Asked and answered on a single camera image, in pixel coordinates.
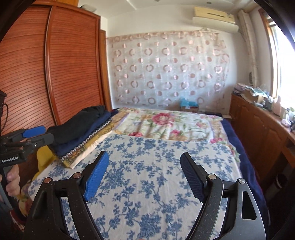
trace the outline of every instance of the white wall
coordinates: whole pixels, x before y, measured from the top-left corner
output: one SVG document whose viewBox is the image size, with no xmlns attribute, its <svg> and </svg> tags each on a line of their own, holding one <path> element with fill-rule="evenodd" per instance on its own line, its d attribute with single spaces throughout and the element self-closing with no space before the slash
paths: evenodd
<svg viewBox="0 0 295 240">
<path fill-rule="evenodd" d="M 266 31 L 258 10 L 261 7 L 255 8 L 250 12 L 250 19 L 253 24 L 257 43 L 257 68 L 258 76 L 261 84 L 266 85 L 268 92 L 271 90 L 271 55 L 267 40 Z"/>
<path fill-rule="evenodd" d="M 100 29 L 105 30 L 106 36 L 108 36 L 108 20 L 103 16 L 100 18 Z"/>
<path fill-rule="evenodd" d="M 108 19 L 108 37 L 135 33 L 199 30 L 192 24 L 193 5 L 159 5 L 138 9 Z M 230 55 L 230 72 L 227 78 L 229 86 L 225 94 L 227 112 L 230 105 L 231 92 L 235 83 L 248 83 L 249 58 L 246 43 L 240 33 L 220 32 Z"/>
</svg>

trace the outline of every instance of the blue grip pad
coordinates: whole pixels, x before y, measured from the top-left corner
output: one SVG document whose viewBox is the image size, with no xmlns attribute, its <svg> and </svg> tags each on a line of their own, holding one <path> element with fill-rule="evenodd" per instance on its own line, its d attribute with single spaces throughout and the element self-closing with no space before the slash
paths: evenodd
<svg viewBox="0 0 295 240">
<path fill-rule="evenodd" d="M 89 201 L 90 198 L 94 197 L 98 187 L 101 183 L 101 180 L 106 172 L 106 169 L 109 165 L 109 155 L 105 152 L 98 164 L 96 164 L 95 168 L 93 169 L 90 177 L 86 182 L 84 199 L 85 201 Z"/>
<path fill-rule="evenodd" d="M 44 126 L 33 127 L 28 130 L 25 130 L 22 134 L 24 138 L 35 137 L 46 132 L 46 128 Z"/>
<path fill-rule="evenodd" d="M 199 199 L 201 203 L 204 203 L 206 200 L 206 196 L 204 195 L 204 186 L 192 166 L 190 165 L 189 161 L 185 157 L 180 158 L 180 166 L 182 171 L 189 183 L 191 191 L 195 198 Z"/>
</svg>

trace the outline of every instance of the navy blue blanket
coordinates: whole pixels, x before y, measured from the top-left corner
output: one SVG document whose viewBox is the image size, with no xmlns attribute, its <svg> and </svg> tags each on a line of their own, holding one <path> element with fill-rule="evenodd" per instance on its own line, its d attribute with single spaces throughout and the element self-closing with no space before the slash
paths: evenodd
<svg viewBox="0 0 295 240">
<path fill-rule="evenodd" d="M 71 151 L 71 149 L 74 149 L 79 144 L 81 144 L 97 127 L 104 124 L 110 118 L 110 116 L 111 116 L 111 113 L 108 111 L 105 111 L 102 116 L 100 116 L 95 121 L 93 121 L 90 128 L 88 128 L 88 130 L 85 133 L 81 134 L 80 137 L 74 140 L 71 140 L 69 142 L 59 144 L 57 146 L 51 145 L 50 147 L 54 150 L 54 152 L 58 156 L 66 155 L 67 153 Z"/>
<path fill-rule="evenodd" d="M 267 232 L 268 210 L 267 210 L 266 201 L 263 196 L 262 189 L 260 188 L 260 186 L 256 180 L 254 168 L 248 159 L 248 156 L 245 152 L 245 149 L 244 149 L 241 141 L 237 137 L 237 135 L 236 135 L 235 131 L 233 130 L 232 126 L 230 125 L 229 121 L 226 119 L 223 119 L 221 121 L 221 123 L 222 123 L 222 126 L 226 132 L 229 142 L 235 146 L 235 148 L 237 149 L 237 152 L 240 154 L 240 156 L 239 156 L 240 161 L 241 161 L 240 170 L 241 170 L 242 176 L 247 181 L 247 183 L 252 191 L 252 194 L 256 200 L 257 206 L 259 208 L 259 211 L 260 211 L 263 223 L 264 223 L 265 231 Z"/>
</svg>

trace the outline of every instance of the human hand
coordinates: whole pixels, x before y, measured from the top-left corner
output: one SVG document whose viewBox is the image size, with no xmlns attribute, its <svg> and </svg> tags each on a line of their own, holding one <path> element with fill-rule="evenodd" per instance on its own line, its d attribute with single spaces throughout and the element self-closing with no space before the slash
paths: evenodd
<svg viewBox="0 0 295 240">
<path fill-rule="evenodd" d="M 20 192 L 20 186 L 19 186 L 19 168 L 18 165 L 14 165 L 12 169 L 7 173 L 7 180 L 9 183 L 6 186 L 6 191 L 9 196 L 16 196 Z"/>
</svg>

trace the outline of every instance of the air conditioner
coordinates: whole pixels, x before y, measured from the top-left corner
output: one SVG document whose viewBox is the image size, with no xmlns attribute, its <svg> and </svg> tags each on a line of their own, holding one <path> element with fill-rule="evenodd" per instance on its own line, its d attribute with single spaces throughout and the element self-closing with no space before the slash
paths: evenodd
<svg viewBox="0 0 295 240">
<path fill-rule="evenodd" d="M 205 7 L 195 7 L 193 23 L 196 26 L 236 33 L 239 30 L 234 15 Z"/>
</svg>

